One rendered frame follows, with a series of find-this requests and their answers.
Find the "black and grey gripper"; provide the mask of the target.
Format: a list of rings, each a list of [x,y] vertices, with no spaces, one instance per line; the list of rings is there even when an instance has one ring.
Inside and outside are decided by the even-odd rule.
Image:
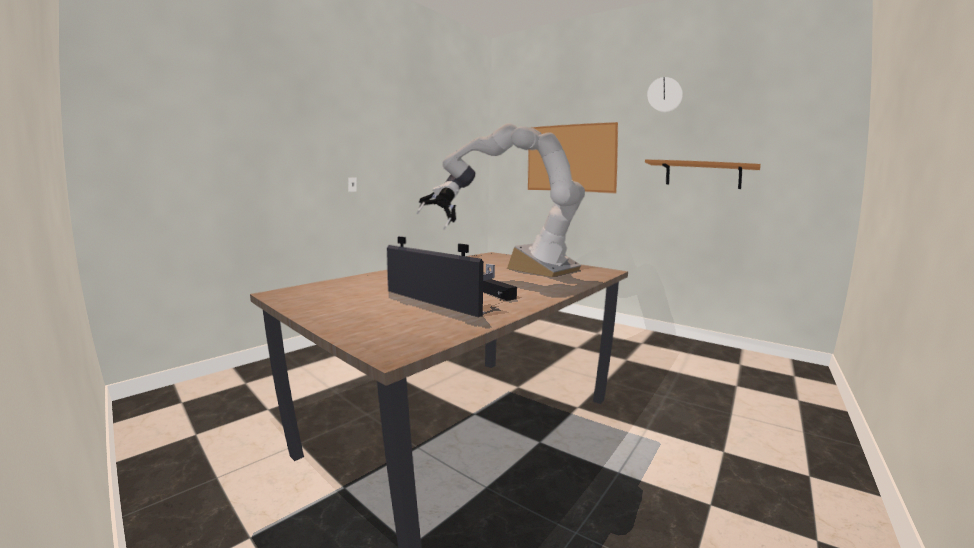
[[[445,228],[447,227],[447,225],[450,224],[451,221],[452,222],[455,222],[455,220],[456,220],[456,211],[455,211],[456,205],[451,205],[451,202],[452,202],[452,200],[453,200],[454,197],[455,197],[455,193],[450,188],[443,188],[441,190],[441,192],[439,193],[439,195],[437,195],[437,196],[435,195],[434,192],[432,192],[430,195],[427,195],[427,196],[424,196],[424,197],[420,198],[419,203],[421,203],[421,205],[419,206],[419,209],[417,211],[417,214],[420,212],[420,210],[422,209],[422,207],[424,205],[430,205],[430,204],[434,204],[435,205],[435,204],[437,204],[441,208],[444,208],[444,211],[446,212],[446,215],[447,215],[447,217],[449,219],[447,221],[445,227],[443,228],[445,230]],[[431,199],[431,198],[435,198],[435,199]],[[431,200],[429,200],[429,199],[431,199]],[[450,212],[449,206],[452,209],[451,212]]]

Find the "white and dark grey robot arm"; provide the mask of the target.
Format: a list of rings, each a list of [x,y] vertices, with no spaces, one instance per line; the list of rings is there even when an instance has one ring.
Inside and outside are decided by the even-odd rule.
[[[470,151],[480,151],[490,156],[499,156],[512,145],[524,150],[532,150],[535,147],[540,153],[548,173],[551,199],[556,204],[549,211],[540,235],[536,237],[529,250],[540,261],[561,266],[568,260],[565,254],[567,248],[565,248],[566,245],[563,244],[563,241],[565,241],[570,222],[585,196],[585,189],[580,183],[572,182],[570,164],[557,137],[553,133],[542,134],[534,128],[529,128],[517,128],[508,123],[491,135],[474,139],[466,144],[467,146],[464,145],[465,147],[463,146],[448,155],[443,161],[443,166],[451,175],[444,184],[434,187],[433,192],[437,196],[443,188],[450,188],[456,197],[460,187],[464,188],[471,184],[476,173],[461,159]],[[533,148],[527,149],[527,147]]]

